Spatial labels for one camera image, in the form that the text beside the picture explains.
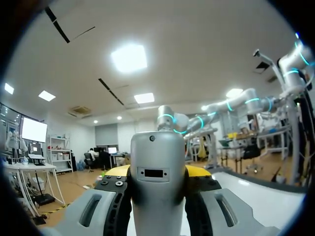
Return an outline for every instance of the air conditioning vent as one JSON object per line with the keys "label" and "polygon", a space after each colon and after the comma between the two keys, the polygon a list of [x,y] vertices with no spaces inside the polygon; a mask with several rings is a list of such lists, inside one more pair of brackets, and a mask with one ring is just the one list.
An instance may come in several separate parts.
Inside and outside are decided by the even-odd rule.
{"label": "air conditioning vent", "polygon": [[270,65],[268,65],[267,63],[262,61],[258,66],[256,66],[256,68],[254,69],[253,72],[256,73],[256,74],[262,74],[269,67],[270,67]]}
{"label": "air conditioning vent", "polygon": [[90,117],[92,115],[91,110],[87,107],[84,107],[84,106],[72,107],[69,109],[67,114],[69,116],[79,118],[79,119]]}
{"label": "air conditioning vent", "polygon": [[277,77],[274,75],[273,77],[271,77],[269,80],[267,80],[268,83],[272,83],[275,80],[277,80]]}
{"label": "air conditioning vent", "polygon": [[84,106],[76,106],[76,107],[70,108],[70,112],[81,114],[81,115],[88,115],[91,113],[91,110]]}

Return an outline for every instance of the box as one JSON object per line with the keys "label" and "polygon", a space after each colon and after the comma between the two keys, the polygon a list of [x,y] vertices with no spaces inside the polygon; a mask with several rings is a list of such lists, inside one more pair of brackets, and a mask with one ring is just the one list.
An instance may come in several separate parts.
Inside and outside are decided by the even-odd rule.
{"label": "box", "polygon": [[58,153],[57,154],[57,159],[58,160],[63,160],[63,154],[62,153]]}
{"label": "box", "polygon": [[51,154],[51,159],[53,161],[57,161],[57,154]]}
{"label": "box", "polygon": [[227,137],[228,137],[229,139],[234,139],[234,138],[236,137],[236,135],[237,135],[237,132],[229,133],[229,134],[227,134]]}
{"label": "box", "polygon": [[70,159],[70,158],[69,158],[69,154],[64,154],[64,155],[63,155],[63,159],[64,159],[64,160],[69,160],[69,159]]}

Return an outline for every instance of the shelf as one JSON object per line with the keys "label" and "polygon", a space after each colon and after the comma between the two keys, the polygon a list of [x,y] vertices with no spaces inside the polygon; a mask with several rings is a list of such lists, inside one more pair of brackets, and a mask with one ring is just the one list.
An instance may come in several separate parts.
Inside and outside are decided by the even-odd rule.
{"label": "shelf", "polygon": [[60,173],[60,172],[66,172],[66,171],[72,171],[71,168],[66,168],[66,169],[60,169],[60,170],[56,170],[56,173]]}
{"label": "shelf", "polygon": [[70,161],[70,159],[68,159],[68,160],[53,160],[53,162],[64,162],[64,161]]}
{"label": "shelf", "polygon": [[66,141],[66,140],[68,140],[68,139],[66,139],[66,138],[57,138],[57,137],[50,137],[51,139],[56,139],[56,140],[64,140],[64,141]]}
{"label": "shelf", "polygon": [[49,150],[49,151],[63,151],[63,152],[70,152],[70,150],[64,150],[64,149],[47,149],[47,150]]}

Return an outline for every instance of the recessed light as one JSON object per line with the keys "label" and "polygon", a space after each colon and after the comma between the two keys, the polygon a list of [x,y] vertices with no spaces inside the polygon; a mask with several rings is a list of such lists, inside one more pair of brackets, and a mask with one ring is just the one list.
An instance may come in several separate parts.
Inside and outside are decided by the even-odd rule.
{"label": "recessed light", "polygon": [[149,92],[149,93],[144,93],[144,94],[139,94],[139,95],[135,95],[134,99],[136,99],[136,102],[138,104],[141,103],[148,103],[148,102],[154,102],[154,96],[153,93]]}
{"label": "recessed light", "polygon": [[4,89],[5,89],[5,91],[7,91],[7,92],[10,93],[10,94],[13,94],[13,92],[14,92],[14,88],[11,87],[11,86],[10,86],[9,84],[7,84],[7,83],[5,83]]}
{"label": "recessed light", "polygon": [[243,90],[241,88],[232,88],[229,92],[227,92],[226,96],[228,98],[232,98],[232,97],[240,95],[242,92]]}
{"label": "recessed light", "polygon": [[43,92],[41,92],[39,94],[39,97],[50,102],[51,100],[53,100],[56,96],[50,94],[49,92],[46,92],[45,90],[43,90]]}
{"label": "recessed light", "polygon": [[146,53],[142,45],[129,44],[111,54],[115,67],[123,73],[147,67]]}

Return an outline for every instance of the black bolt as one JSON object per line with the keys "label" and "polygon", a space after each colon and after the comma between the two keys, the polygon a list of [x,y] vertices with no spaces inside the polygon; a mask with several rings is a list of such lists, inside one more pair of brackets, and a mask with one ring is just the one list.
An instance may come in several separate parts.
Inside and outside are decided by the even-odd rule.
{"label": "black bolt", "polygon": [[100,183],[101,185],[108,185],[108,181],[102,181],[101,183]]}

